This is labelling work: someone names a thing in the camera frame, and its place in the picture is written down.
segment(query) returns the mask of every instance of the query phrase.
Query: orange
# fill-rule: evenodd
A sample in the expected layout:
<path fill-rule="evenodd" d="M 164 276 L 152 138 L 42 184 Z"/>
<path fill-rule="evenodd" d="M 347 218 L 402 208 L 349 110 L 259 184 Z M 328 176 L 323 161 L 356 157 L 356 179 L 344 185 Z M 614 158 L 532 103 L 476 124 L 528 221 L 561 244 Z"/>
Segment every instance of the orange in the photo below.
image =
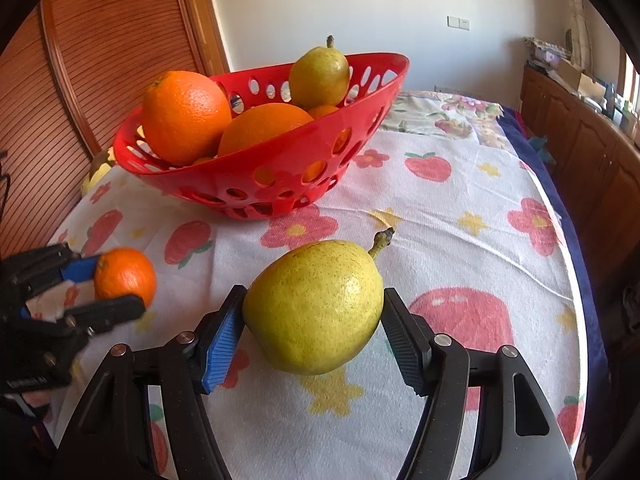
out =
<path fill-rule="evenodd" d="M 260 144 L 313 121 L 302 108 L 286 103 L 268 103 L 242 112 L 225 128 L 218 155 L 228 155 Z"/>
<path fill-rule="evenodd" d="M 196 160 L 193 161 L 193 165 L 195 166 L 196 164 L 202 164 L 203 162 L 209 162 L 210 160 L 213 160 L 212 156 L 201 156 L 200 158 L 197 158 Z"/>
<path fill-rule="evenodd" d="M 135 294 L 142 298 L 145 308 L 149 308 L 156 293 L 156 272 L 139 250 L 117 248 L 98 258 L 94 287 L 96 300 Z"/>
<path fill-rule="evenodd" d="M 215 155 L 230 122 L 225 93 L 196 72 L 165 72 L 142 99 L 145 140 L 157 156 L 174 166 Z"/>
<path fill-rule="evenodd" d="M 315 108 L 311 108 L 311 110 L 309 110 L 309 115 L 315 120 L 318 120 L 320 117 L 337 112 L 339 109 L 340 108 L 332 105 L 319 105 Z M 340 153 L 347 142 L 349 142 L 349 129 L 345 128 L 340 132 L 338 138 L 335 139 L 334 153 Z"/>

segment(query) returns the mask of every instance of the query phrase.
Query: red fruit basket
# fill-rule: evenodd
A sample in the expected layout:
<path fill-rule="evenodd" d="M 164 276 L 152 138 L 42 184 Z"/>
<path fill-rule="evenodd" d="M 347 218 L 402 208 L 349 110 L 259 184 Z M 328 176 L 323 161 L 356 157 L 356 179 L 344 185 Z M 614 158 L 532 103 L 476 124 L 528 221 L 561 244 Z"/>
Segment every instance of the red fruit basket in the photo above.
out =
<path fill-rule="evenodd" d="M 380 126 L 409 69 L 409 60 L 401 54 L 354 54 L 347 60 L 350 92 L 337 112 L 319 120 L 241 152 L 174 168 L 149 152 L 137 133 L 142 111 L 138 107 L 116 133 L 116 160 L 162 192 L 207 205 L 230 218 L 288 214 L 314 202 L 338 183 L 350 160 Z M 211 79 L 234 104 L 235 117 L 253 106 L 286 102 L 291 66 L 255 68 Z"/>

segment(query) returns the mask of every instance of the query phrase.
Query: yellow star print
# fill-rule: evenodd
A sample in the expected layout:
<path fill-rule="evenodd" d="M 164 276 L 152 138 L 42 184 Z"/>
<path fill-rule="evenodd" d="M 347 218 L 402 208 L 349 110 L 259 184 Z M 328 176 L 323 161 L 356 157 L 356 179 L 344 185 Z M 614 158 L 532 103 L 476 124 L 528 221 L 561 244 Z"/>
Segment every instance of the yellow star print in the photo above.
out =
<path fill-rule="evenodd" d="M 391 207 L 387 207 L 384 211 L 373 209 L 372 211 L 367 212 L 367 214 L 376 219 L 376 227 L 380 227 L 381 229 L 389 229 L 390 227 L 395 229 L 403 220 L 398 215 L 394 214 L 394 210 Z"/>
<path fill-rule="evenodd" d="M 351 413 L 349 402 L 364 395 L 364 388 L 357 384 L 347 384 L 344 367 L 338 368 L 325 375 L 300 377 L 302 387 L 313 395 L 308 412 L 311 415 L 321 415 L 333 410 L 337 416 L 347 416 Z"/>
<path fill-rule="evenodd" d="M 146 229 L 144 227 L 139 227 L 137 229 L 133 229 L 131 232 L 132 240 L 137 240 L 138 238 L 142 238 L 145 235 Z"/>
<path fill-rule="evenodd" d="M 142 315 L 142 317 L 136 321 L 136 335 L 151 330 L 151 322 L 156 318 L 157 315 L 157 312 L 151 312 L 150 310 L 147 310 Z"/>
<path fill-rule="evenodd" d="M 484 171 L 489 176 L 500 176 L 500 170 L 488 162 L 480 164 L 478 170 Z"/>
<path fill-rule="evenodd" d="M 473 236 L 478 236 L 482 229 L 489 228 L 489 226 L 482 221 L 480 215 L 473 215 L 469 211 L 465 211 L 462 218 L 458 218 L 458 225 L 465 228 Z"/>
<path fill-rule="evenodd" d="M 562 332 L 568 334 L 576 329 L 577 321 L 575 319 L 575 310 L 569 305 L 562 306 L 562 314 L 556 316 L 556 321 L 562 325 Z"/>

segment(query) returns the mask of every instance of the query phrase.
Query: tablecloth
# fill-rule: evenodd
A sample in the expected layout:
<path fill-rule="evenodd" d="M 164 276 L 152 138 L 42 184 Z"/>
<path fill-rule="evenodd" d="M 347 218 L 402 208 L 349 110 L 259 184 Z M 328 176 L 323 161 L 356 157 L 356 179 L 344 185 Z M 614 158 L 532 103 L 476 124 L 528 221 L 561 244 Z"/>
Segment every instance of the tablecloth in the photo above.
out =
<path fill-rule="evenodd" d="M 325 197 L 269 221 L 220 218 L 111 170 L 52 241 L 85 254 L 139 248 L 154 263 L 158 293 L 139 321 L 94 337 L 79 356 L 73 385 L 52 403 L 54 441 L 114 343 L 162 345 L 286 251 L 324 238 L 369 247 L 388 225 L 396 236 L 378 259 L 385 285 L 435 330 L 470 348 L 516 345 L 575 453 L 586 394 L 584 317 L 571 257 L 540 183 L 508 151 L 385 131 Z M 47 305 L 91 297 L 90 283 L 65 283 L 31 310 L 46 316 Z M 164 476 L 176 478 L 161 397 L 150 395 L 158 462 Z M 402 382 L 380 327 L 354 360 L 311 378 L 273 370 L 245 331 L 225 383 L 206 397 L 238 479 L 394 478 L 423 405 Z M 477 410 L 478 392 L 470 390 L 452 478 L 466 475 Z"/>

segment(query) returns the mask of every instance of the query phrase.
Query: yellow pear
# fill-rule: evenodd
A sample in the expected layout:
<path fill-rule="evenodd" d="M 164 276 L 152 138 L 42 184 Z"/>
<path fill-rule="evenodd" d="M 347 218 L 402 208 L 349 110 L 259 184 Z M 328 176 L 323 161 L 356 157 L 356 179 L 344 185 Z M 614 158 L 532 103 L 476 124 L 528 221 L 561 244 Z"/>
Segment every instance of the yellow pear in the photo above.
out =
<path fill-rule="evenodd" d="M 301 375 L 330 372 L 353 359 L 378 326 L 382 277 L 375 257 L 393 229 L 367 253 L 324 240 L 284 254 L 252 283 L 242 316 L 274 368 Z"/>
<path fill-rule="evenodd" d="M 311 110 L 319 105 L 337 105 L 349 89 L 349 62 L 334 48 L 334 37 L 326 47 L 316 46 L 297 60 L 289 73 L 293 104 Z"/>

